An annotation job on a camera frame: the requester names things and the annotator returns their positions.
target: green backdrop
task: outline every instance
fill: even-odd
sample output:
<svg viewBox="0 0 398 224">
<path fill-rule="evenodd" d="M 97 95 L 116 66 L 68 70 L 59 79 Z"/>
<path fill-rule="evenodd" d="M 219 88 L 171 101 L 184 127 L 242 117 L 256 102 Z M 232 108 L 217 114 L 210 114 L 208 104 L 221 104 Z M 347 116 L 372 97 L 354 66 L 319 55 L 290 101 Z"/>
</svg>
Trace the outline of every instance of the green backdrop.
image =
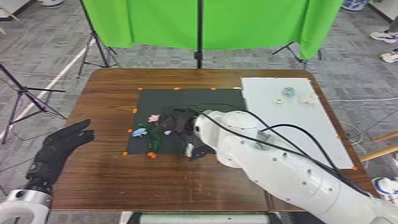
<svg viewBox="0 0 398 224">
<path fill-rule="evenodd" d="M 205 0 L 205 49 L 301 43 L 303 59 L 320 49 L 344 0 Z M 134 43 L 196 48 L 198 0 L 84 0 L 111 47 Z"/>
</svg>

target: tripod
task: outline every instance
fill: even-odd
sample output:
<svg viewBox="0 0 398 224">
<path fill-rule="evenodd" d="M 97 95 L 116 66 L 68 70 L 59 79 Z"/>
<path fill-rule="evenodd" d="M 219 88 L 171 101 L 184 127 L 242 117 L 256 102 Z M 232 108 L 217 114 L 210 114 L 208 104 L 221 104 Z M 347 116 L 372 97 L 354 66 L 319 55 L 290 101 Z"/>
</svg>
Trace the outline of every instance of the tripod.
<svg viewBox="0 0 398 224">
<path fill-rule="evenodd" d="M 294 44 L 296 42 L 290 42 L 281 48 L 280 48 L 280 50 L 276 51 L 276 52 L 272 52 L 272 55 L 276 55 L 285 49 L 288 49 L 290 50 L 290 53 L 292 53 L 292 55 L 294 55 L 294 57 L 296 57 L 296 60 L 297 60 L 297 62 L 299 63 L 303 63 L 303 65 L 304 65 L 304 70 L 308 70 L 308 60 L 304 60 L 304 59 L 301 59 L 299 58 L 299 56 L 297 56 L 297 54 L 296 54 L 296 52 L 294 52 L 294 50 L 292 50 L 292 48 L 290 48 L 290 45 Z M 324 58 L 324 56 L 322 56 L 322 50 L 319 50 L 319 59 L 322 60 L 322 58 Z"/>
<path fill-rule="evenodd" d="M 205 13 L 205 0 L 198 0 L 198 51 L 194 53 L 198 69 L 203 69 L 203 13 Z"/>
<path fill-rule="evenodd" d="M 15 90 L 18 93 L 17 96 L 17 102 L 15 102 L 15 107 L 13 107 L 13 112 L 11 112 L 11 117 L 9 117 L 9 123 L 8 123 L 8 128 L 4 131 L 4 140 L 2 140 L 2 144 L 6 144 L 6 140 L 8 140 L 8 136 L 9 136 L 9 131 L 11 131 L 11 127 L 13 125 L 22 122 L 27 118 L 31 118 L 34 115 L 38 115 L 40 113 L 52 113 L 56 114 L 63 119 L 66 119 L 65 115 L 59 113 L 59 111 L 50 107 L 49 102 L 45 102 L 36 95 L 31 93 L 31 90 L 40 90 L 40 91 L 47 91 L 50 93 L 54 92 L 66 92 L 63 90 L 52 90 L 52 89 L 40 89 L 40 88 L 31 88 L 27 86 L 22 85 L 22 83 L 18 82 L 13 74 L 9 73 L 4 65 L 0 64 L 0 70 L 17 86 Z M 40 111 L 36 111 L 34 113 L 31 113 L 27 116 L 24 116 L 22 118 L 15 118 L 17 117 L 17 109 L 18 109 L 18 105 L 20 105 L 20 100 L 22 100 L 22 96 L 27 96 L 34 106 L 38 107 Z"/>
<path fill-rule="evenodd" d="M 91 27 L 91 37 L 89 37 L 89 41 L 88 41 L 88 45 L 86 45 L 84 59 L 82 59 L 82 64 L 81 64 L 81 68 L 79 68 L 79 78 L 82 77 L 84 65 L 95 65 L 95 66 L 98 66 L 102 68 L 113 68 L 116 65 L 121 67 L 120 62 L 116 60 L 116 56 L 114 56 L 114 55 L 118 55 L 116 50 L 104 45 L 104 42 L 102 42 L 102 39 L 100 39 L 100 36 L 98 36 L 98 33 L 97 33 L 97 29 L 95 29 L 95 26 L 93 26 L 91 17 L 89 17 L 86 5 L 84 5 L 84 0 L 81 0 L 81 4 L 82 4 L 84 15 L 86 15 L 86 19 L 88 19 L 89 27 Z M 102 55 L 104 65 L 98 65 L 98 64 L 95 64 L 95 63 L 91 63 L 91 62 L 86 61 L 93 40 L 97 41 L 97 46 L 98 46 L 98 51 L 100 51 L 100 55 Z M 107 53 L 109 53 L 111 58 L 116 61 L 116 64 L 114 65 L 111 65 L 111 63 L 109 63 L 111 60 L 105 57 L 104 48 L 107 50 Z"/>
</svg>

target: white board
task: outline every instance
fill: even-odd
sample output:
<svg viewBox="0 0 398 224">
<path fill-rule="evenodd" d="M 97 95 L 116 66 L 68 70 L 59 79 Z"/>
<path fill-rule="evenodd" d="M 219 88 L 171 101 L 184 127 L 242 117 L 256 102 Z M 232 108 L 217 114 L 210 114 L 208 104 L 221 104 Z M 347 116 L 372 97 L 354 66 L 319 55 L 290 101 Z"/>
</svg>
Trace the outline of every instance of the white board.
<svg viewBox="0 0 398 224">
<path fill-rule="evenodd" d="M 262 117 L 269 125 L 294 124 L 304 128 L 319 139 L 338 168 L 352 169 L 351 156 L 310 79 L 244 78 L 242 84 L 249 111 Z M 285 95 L 287 87 L 292 87 L 296 90 L 294 96 Z M 278 128 L 278 131 L 312 157 L 329 165 L 308 135 L 288 127 Z"/>
</svg>

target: black glove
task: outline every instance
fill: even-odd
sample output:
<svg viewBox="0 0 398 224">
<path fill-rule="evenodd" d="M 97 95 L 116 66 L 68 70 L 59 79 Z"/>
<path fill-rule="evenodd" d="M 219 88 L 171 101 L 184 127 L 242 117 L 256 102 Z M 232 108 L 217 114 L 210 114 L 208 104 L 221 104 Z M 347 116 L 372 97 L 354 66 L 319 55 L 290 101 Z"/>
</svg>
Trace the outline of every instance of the black glove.
<svg viewBox="0 0 398 224">
<path fill-rule="evenodd" d="M 52 188 L 63 173 L 68 157 L 75 149 L 95 140 L 95 131 L 84 130 L 89 124 L 91 120 L 86 120 L 47 137 L 27 173 L 27 179 L 31 180 L 27 189 L 49 191 Z"/>
</svg>

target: black cable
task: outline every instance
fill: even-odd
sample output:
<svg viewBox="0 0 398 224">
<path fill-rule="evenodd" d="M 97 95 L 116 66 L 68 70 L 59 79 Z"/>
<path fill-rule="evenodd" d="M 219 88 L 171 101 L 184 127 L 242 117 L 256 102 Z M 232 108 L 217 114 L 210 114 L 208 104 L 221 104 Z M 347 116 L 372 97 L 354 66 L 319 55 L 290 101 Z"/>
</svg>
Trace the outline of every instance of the black cable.
<svg viewBox="0 0 398 224">
<path fill-rule="evenodd" d="M 274 130 L 274 127 L 278 127 L 278 126 L 272 126 L 272 127 L 271 127 L 271 125 L 265 123 L 264 119 L 258 117 L 258 115 L 256 115 L 249 110 L 240 109 L 240 108 L 239 108 L 235 105 L 232 105 L 232 104 L 208 103 L 208 105 L 226 105 L 226 106 L 233 107 L 235 109 L 239 109 L 242 112 L 249 113 L 249 114 L 253 115 L 253 117 L 258 119 L 258 121 L 262 122 L 262 124 L 265 125 L 265 127 L 267 127 L 262 131 L 271 130 L 271 131 L 274 132 L 274 134 L 283 138 L 283 140 L 290 143 L 290 145 L 296 147 L 296 149 L 301 151 L 301 153 L 306 155 L 306 157 L 313 159 L 313 157 L 308 155 L 308 153 L 304 152 L 304 150 L 301 149 L 301 147 L 297 146 L 297 144 L 288 140 L 288 138 L 283 136 L 283 134 Z M 331 166 L 333 166 L 333 169 L 335 169 L 335 172 L 336 172 L 335 176 L 338 175 L 338 176 L 336 176 L 338 179 L 340 179 L 342 181 L 347 181 L 349 179 L 345 178 L 345 176 L 344 176 L 344 174 L 342 174 L 342 172 L 340 172 L 340 169 L 338 169 L 338 167 L 336 167 L 336 165 L 335 165 L 333 159 L 331 159 L 331 157 L 329 157 L 329 155 L 328 155 L 326 149 L 324 149 L 324 147 L 322 147 L 322 145 L 320 145 L 320 142 L 319 142 L 317 138 L 313 137 L 312 133 L 310 133 L 299 126 L 296 126 L 296 125 L 292 125 L 292 126 L 294 126 L 294 127 L 296 127 L 296 128 L 308 134 L 308 136 L 310 136 L 310 138 L 312 138 L 312 140 L 313 140 L 313 142 L 315 142 L 315 144 L 317 144 L 317 146 L 319 146 L 319 148 L 320 148 L 320 151 L 322 151 L 322 154 L 324 154 L 326 159 L 328 159 L 328 161 L 329 161 L 329 164 L 331 164 Z M 317 161 L 319 166 L 322 166 L 322 168 L 326 169 L 326 167 L 328 167 L 326 164 L 324 164 L 319 160 L 315 160 L 315 161 Z"/>
<path fill-rule="evenodd" d="M 258 117 L 258 115 L 246 109 L 242 109 L 240 107 L 237 107 L 235 105 L 232 104 L 226 104 L 226 103 L 207 103 L 205 105 L 226 105 L 230 107 L 233 107 L 237 110 L 240 110 L 242 112 L 249 113 L 253 115 L 253 117 L 258 119 L 258 121 L 262 122 L 262 124 L 265 125 L 265 127 L 269 128 L 271 125 L 265 123 L 264 119 Z M 304 152 L 304 150 L 301 149 L 301 147 L 297 146 L 297 144 L 288 140 L 288 138 L 283 136 L 283 134 L 274 130 L 271 129 L 271 131 L 274 132 L 274 134 L 280 136 L 280 138 L 290 143 L 290 145 L 294 146 L 294 148 L 299 150 L 299 152 L 306 155 L 308 153 Z"/>
<path fill-rule="evenodd" d="M 328 162 L 329 162 L 329 164 L 331 164 L 331 166 L 333 166 L 333 169 L 336 170 L 336 173 L 338 173 L 340 177 L 344 178 L 344 174 L 342 174 L 342 172 L 340 172 L 340 168 L 336 167 L 336 164 L 335 164 L 335 162 L 333 162 L 333 159 L 331 159 L 331 157 L 329 157 L 329 155 L 328 155 L 328 151 L 326 151 L 326 149 L 324 149 L 324 147 L 322 147 L 322 144 L 320 144 L 320 142 L 319 142 L 315 136 L 313 136 L 312 133 L 308 132 L 308 130 L 306 130 L 304 128 L 301 128 L 301 127 L 299 127 L 297 125 L 294 125 L 294 124 L 278 124 L 278 125 L 274 125 L 272 127 L 267 127 L 267 128 L 262 130 L 262 132 L 265 132 L 265 131 L 272 130 L 274 128 L 280 128 L 280 127 L 290 127 L 290 128 L 296 128 L 296 129 L 308 135 L 308 137 L 312 138 L 312 140 L 313 140 L 313 142 L 315 142 L 315 144 L 317 144 L 317 146 L 319 146 L 322 155 L 324 155 L 324 157 L 326 157 L 326 159 L 328 159 Z"/>
<path fill-rule="evenodd" d="M 296 145 L 296 143 L 288 140 L 288 138 L 283 136 L 283 134 L 274 130 L 274 128 L 269 126 L 269 124 L 265 123 L 265 121 L 264 121 L 264 119 L 258 117 L 258 115 L 249 111 L 249 110 L 246 110 L 246 109 L 240 109 L 235 105 L 232 105 L 232 104 L 224 104 L 224 103 L 207 103 L 205 105 L 226 105 L 226 106 L 230 106 L 230 107 L 233 107 L 237 110 L 240 110 L 240 111 L 244 111 L 244 112 L 248 112 L 251 115 L 253 115 L 253 117 L 258 119 L 258 121 L 262 122 L 262 124 L 267 126 L 267 130 L 271 130 L 276 134 L 278 134 L 278 136 L 285 139 L 285 141 L 290 143 L 290 145 L 297 148 L 297 150 L 303 152 L 303 154 L 304 154 L 304 157 L 315 162 L 315 164 L 322 167 L 322 169 L 329 172 L 329 174 L 342 180 L 342 182 L 368 196 L 368 193 L 365 192 L 365 190 L 361 189 L 361 187 L 356 185 L 356 183 L 351 181 L 351 179 L 345 177 L 345 175 L 342 174 L 342 172 L 340 172 L 340 169 L 338 169 L 338 167 L 336 167 L 336 165 L 335 165 L 335 163 L 331 163 L 331 166 L 335 166 L 335 168 L 331 168 L 317 159 L 313 159 L 313 157 L 306 154 L 306 152 L 304 152 L 304 150 L 301 149 L 301 147 Z M 324 150 L 324 156 L 326 156 L 326 158 L 329 159 L 329 161 L 333 162 L 333 160 L 331 160 L 331 157 L 329 157 L 329 155 L 328 155 L 328 152 L 326 152 L 326 150 Z"/>
<path fill-rule="evenodd" d="M 319 160 L 315 160 L 313 157 L 308 157 L 306 155 L 303 155 L 299 152 L 292 151 L 292 150 L 287 149 L 285 147 L 281 147 L 281 146 L 271 144 L 269 142 L 262 141 L 260 139 L 251 138 L 249 136 L 242 135 L 239 132 L 235 132 L 233 130 L 230 130 L 230 129 L 221 125 L 221 123 L 214 120 L 214 118 L 212 118 L 201 111 L 198 111 L 192 107 L 191 107 L 191 109 L 192 109 L 192 110 L 194 110 L 194 111 L 196 111 L 196 112 L 198 112 L 198 113 L 210 119 L 210 121 L 212 121 L 212 122 L 216 123 L 216 125 L 224 129 L 224 131 L 228 131 L 228 132 L 230 132 L 232 134 L 235 134 L 239 137 L 249 139 L 251 141 L 262 143 L 264 145 L 274 147 L 276 149 L 283 150 L 285 152 L 290 152 L 292 154 L 296 154 L 297 156 L 301 156 L 303 158 L 306 158 L 306 159 L 308 159 L 308 160 L 320 166 L 320 168 L 331 173 L 331 175 L 336 177 L 338 174 L 335 173 L 331 167 L 328 167 L 328 165 L 326 165 Z M 359 188 L 359 186 L 354 185 L 352 181 L 347 180 L 347 178 L 344 178 L 344 179 L 340 179 L 340 180 L 342 180 L 342 182 L 352 187 L 352 189 L 354 189 L 365 196 L 368 196 L 368 193 L 363 191 L 363 189 Z"/>
</svg>

